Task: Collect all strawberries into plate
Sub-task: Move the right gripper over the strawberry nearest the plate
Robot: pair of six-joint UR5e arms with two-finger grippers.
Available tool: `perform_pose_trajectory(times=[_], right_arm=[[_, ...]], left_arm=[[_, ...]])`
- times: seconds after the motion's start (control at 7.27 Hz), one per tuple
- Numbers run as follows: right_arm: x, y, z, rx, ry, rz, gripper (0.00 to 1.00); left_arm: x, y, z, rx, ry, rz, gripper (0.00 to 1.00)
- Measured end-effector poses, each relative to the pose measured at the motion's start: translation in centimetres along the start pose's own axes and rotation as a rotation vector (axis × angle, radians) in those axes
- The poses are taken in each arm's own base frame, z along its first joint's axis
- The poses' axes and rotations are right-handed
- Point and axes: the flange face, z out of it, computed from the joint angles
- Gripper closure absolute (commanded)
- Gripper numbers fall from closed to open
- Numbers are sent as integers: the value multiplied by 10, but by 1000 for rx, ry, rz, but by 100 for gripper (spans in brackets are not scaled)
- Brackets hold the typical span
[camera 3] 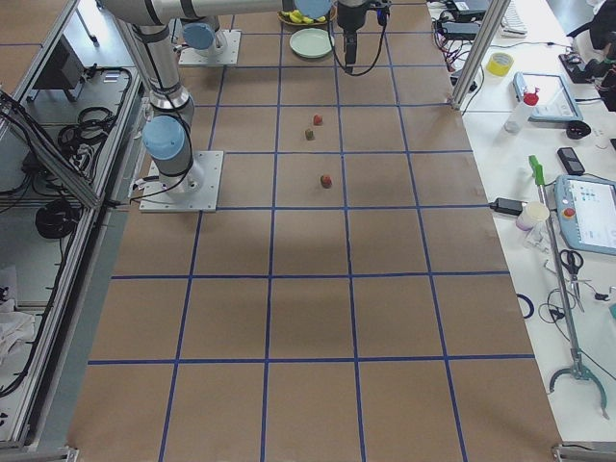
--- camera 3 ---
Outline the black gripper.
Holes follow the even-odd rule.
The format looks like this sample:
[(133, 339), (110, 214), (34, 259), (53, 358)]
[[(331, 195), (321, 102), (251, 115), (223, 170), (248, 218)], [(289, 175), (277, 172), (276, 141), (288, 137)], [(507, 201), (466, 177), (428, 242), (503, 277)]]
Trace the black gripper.
[(344, 31), (345, 65), (356, 64), (356, 32), (365, 25), (368, 9), (368, 0), (339, 0), (337, 2), (337, 22)]

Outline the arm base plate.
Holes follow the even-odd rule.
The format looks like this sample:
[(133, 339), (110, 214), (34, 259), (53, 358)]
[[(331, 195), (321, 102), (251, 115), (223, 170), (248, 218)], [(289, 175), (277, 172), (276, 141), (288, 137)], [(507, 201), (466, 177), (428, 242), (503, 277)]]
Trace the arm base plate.
[(239, 58), (242, 32), (240, 30), (213, 31), (199, 26), (184, 28), (184, 42), (179, 64), (182, 66), (235, 65)]
[(148, 182), (140, 201), (144, 213), (214, 213), (218, 207), (218, 193), (224, 153), (222, 151), (194, 151), (192, 169), (182, 182), (173, 188), (170, 178), (161, 176), (153, 161), (148, 174), (159, 179)]

